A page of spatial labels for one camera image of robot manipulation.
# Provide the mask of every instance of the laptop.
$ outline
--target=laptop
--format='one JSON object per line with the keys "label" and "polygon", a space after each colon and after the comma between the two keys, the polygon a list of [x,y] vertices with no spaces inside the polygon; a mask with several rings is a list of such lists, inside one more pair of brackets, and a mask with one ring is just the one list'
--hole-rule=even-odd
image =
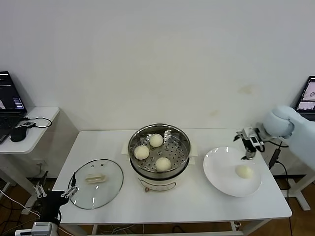
{"label": "laptop", "polygon": [[0,144],[26,113],[9,72],[0,71]]}
{"label": "laptop", "polygon": [[315,121],[315,76],[310,76],[306,81],[294,108],[305,119]]}

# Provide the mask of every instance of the laptop screen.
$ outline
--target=laptop screen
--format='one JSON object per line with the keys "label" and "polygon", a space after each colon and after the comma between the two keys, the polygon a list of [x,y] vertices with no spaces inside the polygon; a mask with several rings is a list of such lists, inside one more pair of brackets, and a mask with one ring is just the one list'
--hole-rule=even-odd
{"label": "laptop screen", "polygon": [[22,112],[24,109],[9,73],[0,72],[0,112],[14,110]]}

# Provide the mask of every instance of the steamed bun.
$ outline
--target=steamed bun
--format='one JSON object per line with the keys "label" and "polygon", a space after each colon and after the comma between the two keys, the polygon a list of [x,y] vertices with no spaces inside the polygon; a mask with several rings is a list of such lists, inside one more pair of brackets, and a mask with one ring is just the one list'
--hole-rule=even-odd
{"label": "steamed bun", "polygon": [[144,160],[146,159],[150,154],[149,149],[146,146],[140,145],[138,147],[135,148],[134,150],[134,156],[138,159],[138,160]]}
{"label": "steamed bun", "polygon": [[249,166],[240,165],[235,168],[236,174],[241,178],[251,178],[253,175],[253,170]]}
{"label": "steamed bun", "polygon": [[163,144],[163,137],[160,134],[151,135],[149,143],[151,146],[157,148]]}
{"label": "steamed bun", "polygon": [[166,157],[161,157],[156,161],[156,169],[159,172],[168,171],[172,167],[171,161]]}

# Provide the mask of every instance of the metal steamer tray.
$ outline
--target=metal steamer tray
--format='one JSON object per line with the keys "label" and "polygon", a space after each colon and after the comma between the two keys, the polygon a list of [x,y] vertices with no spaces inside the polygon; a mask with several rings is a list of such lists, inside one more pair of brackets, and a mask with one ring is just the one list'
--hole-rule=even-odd
{"label": "metal steamer tray", "polygon": [[[152,147],[149,138],[154,134],[160,134],[164,142],[159,147]],[[138,160],[134,156],[134,149],[139,146],[147,146],[150,155],[144,160]],[[180,129],[167,124],[152,124],[137,131],[128,144],[128,154],[131,165],[143,177],[152,180],[166,180],[179,175],[188,165],[190,141],[187,135]],[[155,168],[156,161],[166,157],[171,161],[172,168],[166,172],[158,172]]]}

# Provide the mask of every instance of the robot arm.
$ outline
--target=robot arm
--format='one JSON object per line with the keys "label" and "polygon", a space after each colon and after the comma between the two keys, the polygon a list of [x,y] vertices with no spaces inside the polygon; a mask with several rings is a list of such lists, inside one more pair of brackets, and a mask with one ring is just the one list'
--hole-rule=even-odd
{"label": "robot arm", "polygon": [[266,133],[287,143],[293,154],[315,170],[315,122],[291,107],[279,106],[266,116],[263,127]]}
{"label": "robot arm", "polygon": [[305,119],[293,108],[288,106],[276,107],[267,114],[263,123],[257,124],[257,128],[249,127],[238,132],[235,140],[242,138],[247,150],[244,159],[250,159],[248,158],[248,150],[252,147],[261,151],[257,148],[258,145],[253,142],[253,137],[254,141],[257,139],[260,145],[272,138],[279,138],[288,144],[293,154],[315,170],[313,149],[313,145],[315,145],[315,122]]}
{"label": "robot arm", "polygon": [[71,186],[66,191],[48,191],[43,189],[42,185],[46,179],[48,171],[42,177],[42,180],[34,186],[37,199],[43,206],[40,218],[33,224],[31,229],[17,230],[15,236],[58,236],[57,230],[60,224],[58,214],[60,207],[69,202],[69,197],[78,191],[75,186],[75,173],[72,176]]}

